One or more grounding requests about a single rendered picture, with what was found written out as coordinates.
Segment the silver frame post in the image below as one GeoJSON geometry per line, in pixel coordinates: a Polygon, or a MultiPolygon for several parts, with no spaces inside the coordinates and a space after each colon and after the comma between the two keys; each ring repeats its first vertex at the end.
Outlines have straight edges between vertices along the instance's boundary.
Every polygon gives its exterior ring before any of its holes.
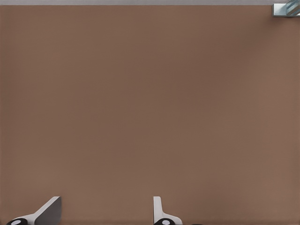
{"type": "Polygon", "coordinates": [[[272,5],[273,17],[300,17],[300,0],[289,0],[287,3],[272,5]]]}

